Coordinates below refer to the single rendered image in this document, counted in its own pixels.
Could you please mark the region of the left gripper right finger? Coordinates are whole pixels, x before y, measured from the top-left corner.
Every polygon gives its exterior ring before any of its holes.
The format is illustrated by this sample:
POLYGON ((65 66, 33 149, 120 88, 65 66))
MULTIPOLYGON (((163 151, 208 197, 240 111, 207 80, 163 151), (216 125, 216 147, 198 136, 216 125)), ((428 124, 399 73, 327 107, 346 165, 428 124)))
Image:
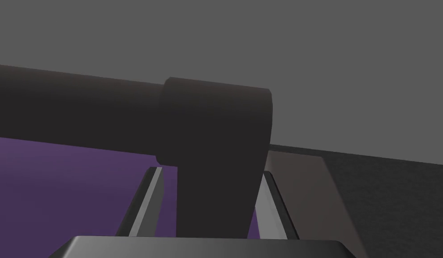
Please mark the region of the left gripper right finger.
POLYGON ((255 211, 260 239, 299 239, 277 184, 269 171, 263 172, 255 211))

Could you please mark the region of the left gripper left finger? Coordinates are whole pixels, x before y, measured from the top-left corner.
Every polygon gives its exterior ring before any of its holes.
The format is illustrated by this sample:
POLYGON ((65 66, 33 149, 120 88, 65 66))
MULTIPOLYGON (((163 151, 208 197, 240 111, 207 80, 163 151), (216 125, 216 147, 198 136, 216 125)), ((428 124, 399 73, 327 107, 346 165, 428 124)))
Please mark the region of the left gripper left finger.
POLYGON ((163 195, 162 168, 148 168, 116 235, 120 237, 154 237, 163 195))

